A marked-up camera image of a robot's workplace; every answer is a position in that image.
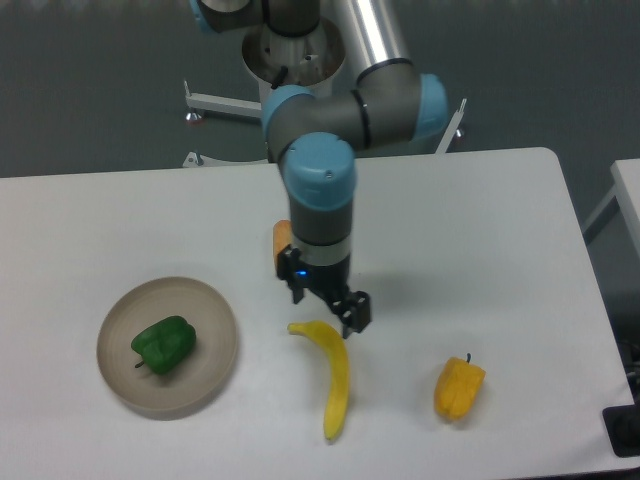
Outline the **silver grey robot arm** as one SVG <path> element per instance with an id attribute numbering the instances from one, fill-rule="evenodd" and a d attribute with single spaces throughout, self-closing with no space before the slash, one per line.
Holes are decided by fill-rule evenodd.
<path id="1" fill-rule="evenodd" d="M 414 67 L 390 2 L 334 7 L 330 21 L 317 1 L 191 5 L 206 31 L 245 31 L 245 64 L 269 85 L 263 138 L 289 201 L 273 229 L 277 277 L 294 302 L 320 298 L 349 335 L 371 320 L 368 294 L 348 284 L 355 155 L 438 134 L 448 102 L 439 79 Z"/>

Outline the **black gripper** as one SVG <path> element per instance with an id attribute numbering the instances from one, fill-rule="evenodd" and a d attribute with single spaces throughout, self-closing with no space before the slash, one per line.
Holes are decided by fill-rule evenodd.
<path id="1" fill-rule="evenodd" d="M 361 333 L 371 322 L 370 296 L 364 291 L 350 291 L 349 272 L 350 255 L 332 265 L 312 265 L 304 262 L 302 252 L 291 245 L 278 255 L 276 268 L 277 277 L 292 292 L 292 302 L 298 304 L 306 291 L 316 295 L 340 320 L 343 338 Z"/>

